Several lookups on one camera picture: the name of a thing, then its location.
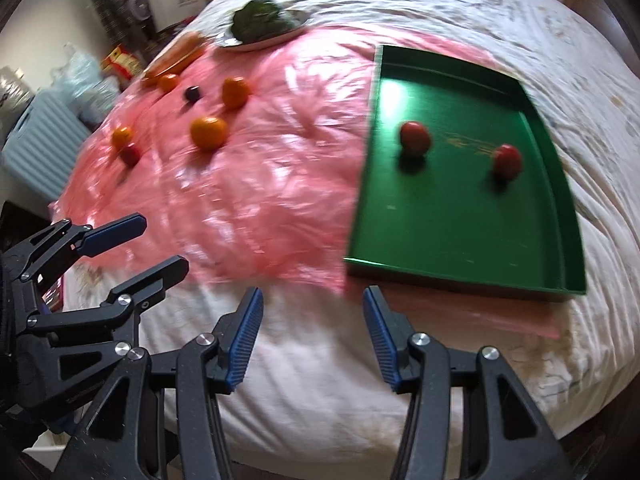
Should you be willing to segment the large orange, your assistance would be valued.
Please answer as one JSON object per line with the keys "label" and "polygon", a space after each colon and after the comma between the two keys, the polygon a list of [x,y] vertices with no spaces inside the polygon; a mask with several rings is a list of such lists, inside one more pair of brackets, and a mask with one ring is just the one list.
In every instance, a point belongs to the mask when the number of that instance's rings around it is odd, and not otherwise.
{"label": "large orange", "polygon": [[228,124],[221,118],[203,116],[194,119],[190,125],[192,143],[202,151],[217,151],[229,139]]}

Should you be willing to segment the red apple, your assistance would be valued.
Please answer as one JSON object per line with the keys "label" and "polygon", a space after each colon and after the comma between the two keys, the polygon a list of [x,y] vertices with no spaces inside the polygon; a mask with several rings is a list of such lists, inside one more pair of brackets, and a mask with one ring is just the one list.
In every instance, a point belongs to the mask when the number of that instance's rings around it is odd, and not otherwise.
{"label": "red apple", "polygon": [[503,180],[515,180],[523,170],[520,151],[511,144],[502,144],[492,154],[491,171]]}

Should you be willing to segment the red plum fruit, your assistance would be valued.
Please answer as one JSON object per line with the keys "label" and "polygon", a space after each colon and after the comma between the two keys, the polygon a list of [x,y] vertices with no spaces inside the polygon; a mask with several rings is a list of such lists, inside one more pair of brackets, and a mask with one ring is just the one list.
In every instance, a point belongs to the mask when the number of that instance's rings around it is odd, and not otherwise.
{"label": "red plum fruit", "polygon": [[420,122],[404,122],[399,128],[399,142],[411,156],[424,156],[433,143],[431,133]]}

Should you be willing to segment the small orange at left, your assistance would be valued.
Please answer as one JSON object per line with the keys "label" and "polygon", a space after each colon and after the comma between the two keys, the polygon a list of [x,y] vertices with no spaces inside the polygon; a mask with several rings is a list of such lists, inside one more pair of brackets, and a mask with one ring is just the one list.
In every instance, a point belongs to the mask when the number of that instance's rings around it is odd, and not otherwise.
{"label": "small orange at left", "polygon": [[119,126],[112,131],[111,144],[116,152],[134,142],[134,130],[128,126]]}

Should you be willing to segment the white floral bed quilt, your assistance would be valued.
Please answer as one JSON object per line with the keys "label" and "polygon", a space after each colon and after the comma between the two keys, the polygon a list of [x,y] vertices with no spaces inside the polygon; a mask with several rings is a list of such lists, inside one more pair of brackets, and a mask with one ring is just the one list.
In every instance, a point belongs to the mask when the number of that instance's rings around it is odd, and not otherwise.
{"label": "white floral bed quilt", "polygon": [[[214,0],[201,30],[235,0]],[[317,7],[322,21],[407,24],[448,32],[484,47],[524,79],[542,108],[568,171],[587,243],[585,296],[560,307],[561,335],[499,336],[479,320],[462,322],[461,298],[397,297],[413,316],[404,341],[381,307],[356,308],[306,285],[265,289],[266,318],[250,370],[247,412],[233,416],[231,440],[247,458],[300,474],[377,474],[394,458],[406,411],[388,378],[420,384],[422,354],[446,333],[480,361],[492,344],[550,420],[567,434],[618,396],[639,370],[639,81],[592,26],[554,0],[292,0]]]}

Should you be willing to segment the blue plastic bag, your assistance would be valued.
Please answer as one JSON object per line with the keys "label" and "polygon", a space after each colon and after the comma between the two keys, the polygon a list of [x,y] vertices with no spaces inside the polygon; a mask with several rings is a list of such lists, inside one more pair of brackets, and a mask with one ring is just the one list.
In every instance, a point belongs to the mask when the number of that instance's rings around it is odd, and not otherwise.
{"label": "blue plastic bag", "polygon": [[72,44],[64,46],[66,62],[50,71],[51,89],[88,127],[98,128],[120,95],[116,76],[105,76],[96,58]]}

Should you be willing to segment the yellow red snack package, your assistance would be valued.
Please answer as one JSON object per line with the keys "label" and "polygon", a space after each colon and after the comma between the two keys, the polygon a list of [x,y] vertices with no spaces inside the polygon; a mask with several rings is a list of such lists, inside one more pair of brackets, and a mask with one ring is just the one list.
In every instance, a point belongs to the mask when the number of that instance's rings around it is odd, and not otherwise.
{"label": "yellow red snack package", "polygon": [[104,74],[114,75],[123,81],[130,81],[142,73],[140,61],[122,44],[118,44],[101,61]]}

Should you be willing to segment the small orange near carrot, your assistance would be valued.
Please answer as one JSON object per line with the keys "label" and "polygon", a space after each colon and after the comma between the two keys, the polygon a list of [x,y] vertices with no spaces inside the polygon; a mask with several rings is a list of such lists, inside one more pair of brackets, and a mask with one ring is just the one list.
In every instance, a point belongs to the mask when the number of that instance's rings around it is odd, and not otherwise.
{"label": "small orange near carrot", "polygon": [[180,84],[181,78],[177,74],[165,74],[160,76],[157,81],[157,88],[162,90],[164,93],[171,92],[175,90]]}

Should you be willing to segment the pink plastic sheet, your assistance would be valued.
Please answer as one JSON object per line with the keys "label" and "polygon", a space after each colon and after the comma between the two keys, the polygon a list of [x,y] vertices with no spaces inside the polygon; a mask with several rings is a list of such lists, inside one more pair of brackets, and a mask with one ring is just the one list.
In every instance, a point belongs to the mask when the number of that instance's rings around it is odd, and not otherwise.
{"label": "pink plastic sheet", "polygon": [[[85,307],[100,288],[178,254],[190,272],[144,320],[152,344],[193,334],[250,285],[265,294],[266,336],[363,335],[364,281],[347,275],[343,258],[380,44],[496,64],[484,49],[427,32],[326,25],[262,52],[209,48],[181,77],[204,91],[194,105],[179,90],[131,86],[85,142],[52,211],[93,226],[140,212],[148,227],[76,264],[65,279],[66,307]],[[239,110],[221,99],[232,77],[252,90]],[[217,151],[191,141],[191,122],[203,116],[228,124],[229,139]],[[134,168],[112,147],[119,126],[134,130],[142,154]]]}

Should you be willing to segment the dark purple plum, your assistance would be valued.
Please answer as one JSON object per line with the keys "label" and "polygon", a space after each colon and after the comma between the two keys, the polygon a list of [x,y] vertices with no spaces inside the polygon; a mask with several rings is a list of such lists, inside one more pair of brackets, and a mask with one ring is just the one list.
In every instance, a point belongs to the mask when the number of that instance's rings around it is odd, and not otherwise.
{"label": "dark purple plum", "polygon": [[186,102],[190,104],[195,104],[196,102],[198,102],[199,99],[201,99],[200,87],[191,86],[186,88],[186,90],[184,90],[183,92],[183,97],[186,100]]}

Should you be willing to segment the plaid hanging scarf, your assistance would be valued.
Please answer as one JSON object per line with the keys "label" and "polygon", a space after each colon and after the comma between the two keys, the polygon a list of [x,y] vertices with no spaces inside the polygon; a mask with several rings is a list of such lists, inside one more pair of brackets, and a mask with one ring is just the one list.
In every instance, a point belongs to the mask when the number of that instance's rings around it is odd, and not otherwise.
{"label": "plaid hanging scarf", "polygon": [[114,47],[119,44],[149,62],[149,43],[142,26],[128,10],[124,0],[91,0],[93,9]]}

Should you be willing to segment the lower small fan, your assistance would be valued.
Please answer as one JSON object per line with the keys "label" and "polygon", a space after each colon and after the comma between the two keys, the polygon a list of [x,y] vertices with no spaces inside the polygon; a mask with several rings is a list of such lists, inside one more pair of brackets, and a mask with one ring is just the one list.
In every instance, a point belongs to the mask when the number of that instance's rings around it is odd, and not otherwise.
{"label": "lower small fan", "polygon": [[126,7],[138,22],[145,22],[152,16],[149,0],[126,0]]}

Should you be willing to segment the white paper bag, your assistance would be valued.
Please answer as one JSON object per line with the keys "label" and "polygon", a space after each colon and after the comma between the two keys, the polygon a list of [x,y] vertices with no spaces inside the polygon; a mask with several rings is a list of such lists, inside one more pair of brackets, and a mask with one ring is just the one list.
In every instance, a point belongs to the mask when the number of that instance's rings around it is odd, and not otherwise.
{"label": "white paper bag", "polygon": [[149,0],[154,27],[158,32],[195,18],[206,0]]}

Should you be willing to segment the green rectangular tray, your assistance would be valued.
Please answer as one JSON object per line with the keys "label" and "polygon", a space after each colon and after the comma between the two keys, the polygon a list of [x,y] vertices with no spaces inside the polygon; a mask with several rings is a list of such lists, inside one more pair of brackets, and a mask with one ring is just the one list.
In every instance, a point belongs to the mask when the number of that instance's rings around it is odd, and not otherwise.
{"label": "green rectangular tray", "polygon": [[[521,83],[422,50],[378,48],[366,162],[345,263],[372,280],[559,300],[587,290],[582,238],[562,162]],[[431,133],[406,154],[404,122]],[[511,144],[523,170],[491,171]]]}

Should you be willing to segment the green leafy vegetable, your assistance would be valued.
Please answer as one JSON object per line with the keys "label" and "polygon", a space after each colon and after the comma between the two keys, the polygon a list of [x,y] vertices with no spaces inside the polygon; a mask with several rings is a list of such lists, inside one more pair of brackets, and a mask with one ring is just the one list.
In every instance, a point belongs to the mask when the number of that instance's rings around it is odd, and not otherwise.
{"label": "green leafy vegetable", "polygon": [[231,32],[242,42],[253,42],[288,32],[298,25],[290,12],[273,0],[250,0],[233,13]]}

